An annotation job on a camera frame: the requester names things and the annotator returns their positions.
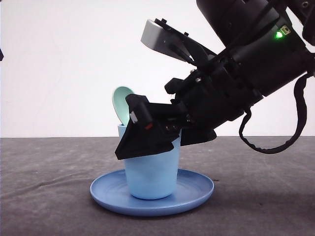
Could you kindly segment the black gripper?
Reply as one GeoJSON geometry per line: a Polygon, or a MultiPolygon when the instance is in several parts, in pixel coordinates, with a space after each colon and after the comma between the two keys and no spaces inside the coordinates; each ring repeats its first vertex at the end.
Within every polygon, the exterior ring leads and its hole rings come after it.
{"type": "Polygon", "coordinates": [[[175,99],[170,104],[151,103],[143,95],[126,97],[129,122],[115,155],[119,160],[171,151],[180,136],[181,146],[206,143],[213,129],[240,117],[263,96],[255,83],[254,63],[231,54],[197,69],[184,80],[165,85],[175,99]]]}

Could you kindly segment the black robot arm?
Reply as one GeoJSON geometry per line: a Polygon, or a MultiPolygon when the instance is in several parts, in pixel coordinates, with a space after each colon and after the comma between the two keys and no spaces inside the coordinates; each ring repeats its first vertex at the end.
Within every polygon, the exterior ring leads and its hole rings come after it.
{"type": "Polygon", "coordinates": [[[299,0],[199,0],[197,6],[226,48],[215,55],[186,34],[179,34],[183,49],[169,44],[172,52],[197,67],[186,79],[174,78],[165,86],[187,109],[181,144],[211,141],[216,127],[240,116],[246,124],[251,106],[295,80],[298,121],[294,135],[279,147],[258,151],[273,154],[287,149],[306,124],[304,87],[314,73],[315,56],[285,10],[291,8],[302,19],[303,36],[311,40],[314,1],[306,8],[299,0]]]}

